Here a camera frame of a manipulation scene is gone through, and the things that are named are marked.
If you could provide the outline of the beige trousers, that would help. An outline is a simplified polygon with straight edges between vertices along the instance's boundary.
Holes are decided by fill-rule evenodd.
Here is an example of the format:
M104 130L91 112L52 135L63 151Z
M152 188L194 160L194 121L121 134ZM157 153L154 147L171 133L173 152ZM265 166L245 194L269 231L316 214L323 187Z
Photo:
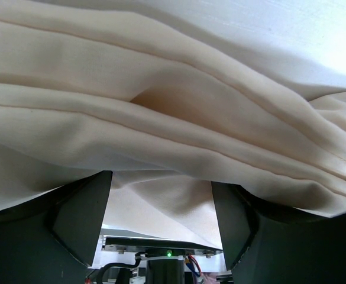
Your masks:
M211 182L346 213L346 92L306 99L151 18L0 1L0 210L113 172L106 225L221 247Z

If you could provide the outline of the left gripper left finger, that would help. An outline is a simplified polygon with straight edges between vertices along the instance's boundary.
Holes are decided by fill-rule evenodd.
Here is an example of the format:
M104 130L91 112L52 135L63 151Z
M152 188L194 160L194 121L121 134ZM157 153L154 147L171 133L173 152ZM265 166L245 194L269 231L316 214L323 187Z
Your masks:
M0 283L84 283L93 264L112 172L0 211Z

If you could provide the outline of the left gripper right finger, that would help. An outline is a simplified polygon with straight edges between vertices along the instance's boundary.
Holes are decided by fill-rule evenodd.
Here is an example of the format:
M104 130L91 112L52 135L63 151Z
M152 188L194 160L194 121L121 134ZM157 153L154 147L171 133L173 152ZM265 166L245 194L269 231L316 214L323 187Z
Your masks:
M212 182L234 283L346 283L346 213L321 217Z

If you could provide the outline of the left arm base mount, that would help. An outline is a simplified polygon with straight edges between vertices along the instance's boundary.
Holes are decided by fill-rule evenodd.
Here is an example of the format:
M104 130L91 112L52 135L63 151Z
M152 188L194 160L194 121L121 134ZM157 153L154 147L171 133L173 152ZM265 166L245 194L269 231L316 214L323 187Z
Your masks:
M203 283L226 272L221 249L190 241L104 233L89 267L89 283Z

